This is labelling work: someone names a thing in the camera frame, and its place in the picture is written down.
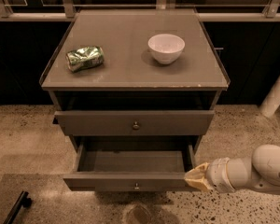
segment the tool on floor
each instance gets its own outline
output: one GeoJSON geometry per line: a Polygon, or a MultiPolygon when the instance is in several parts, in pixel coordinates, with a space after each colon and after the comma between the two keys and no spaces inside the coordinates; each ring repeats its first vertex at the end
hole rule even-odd
{"type": "Polygon", "coordinates": [[[251,158],[217,159],[185,174],[186,182],[199,190],[220,193],[251,189],[280,195],[280,147],[262,145],[251,158]]]}
{"type": "Polygon", "coordinates": [[[11,224],[13,222],[13,220],[15,219],[15,217],[17,216],[17,214],[19,213],[22,206],[25,208],[28,208],[31,206],[32,200],[31,200],[31,198],[28,198],[28,194],[29,193],[27,191],[23,191],[21,193],[18,200],[16,201],[16,203],[13,205],[12,209],[10,210],[4,224],[11,224]]]}

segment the gray tabletop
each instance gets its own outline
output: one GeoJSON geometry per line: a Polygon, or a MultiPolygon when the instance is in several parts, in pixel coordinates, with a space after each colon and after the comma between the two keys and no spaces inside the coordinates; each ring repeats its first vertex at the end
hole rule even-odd
{"type": "Polygon", "coordinates": [[[193,10],[81,10],[42,88],[226,90],[228,84],[193,10]],[[163,33],[186,43],[169,65],[158,64],[147,46],[153,35],[163,33]],[[105,62],[73,74],[65,54],[87,46],[102,47],[105,62]]]}

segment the white bowl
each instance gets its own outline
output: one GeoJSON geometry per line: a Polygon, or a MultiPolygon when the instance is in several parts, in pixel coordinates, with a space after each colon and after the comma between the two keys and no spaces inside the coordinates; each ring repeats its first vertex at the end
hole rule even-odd
{"type": "Polygon", "coordinates": [[[168,64],[174,62],[185,47],[185,42],[177,35],[159,34],[148,40],[151,55],[159,63],[168,64]]]}

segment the green and silver can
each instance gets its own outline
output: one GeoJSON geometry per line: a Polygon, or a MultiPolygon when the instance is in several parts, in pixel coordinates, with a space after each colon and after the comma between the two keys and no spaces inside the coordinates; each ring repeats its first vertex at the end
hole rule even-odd
{"type": "Polygon", "coordinates": [[[86,47],[66,53],[68,68],[72,72],[93,68],[104,63],[104,53],[100,47],[86,47]]]}

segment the black cabinet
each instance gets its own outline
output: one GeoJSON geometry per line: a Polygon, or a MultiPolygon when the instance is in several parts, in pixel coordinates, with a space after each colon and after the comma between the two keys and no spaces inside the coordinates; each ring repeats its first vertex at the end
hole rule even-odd
{"type": "Polygon", "coordinates": [[[219,104],[260,105],[280,75],[280,22],[205,22],[231,79],[219,104]]]}
{"type": "Polygon", "coordinates": [[[51,104],[38,80],[69,22],[0,22],[0,104],[51,104]]]}

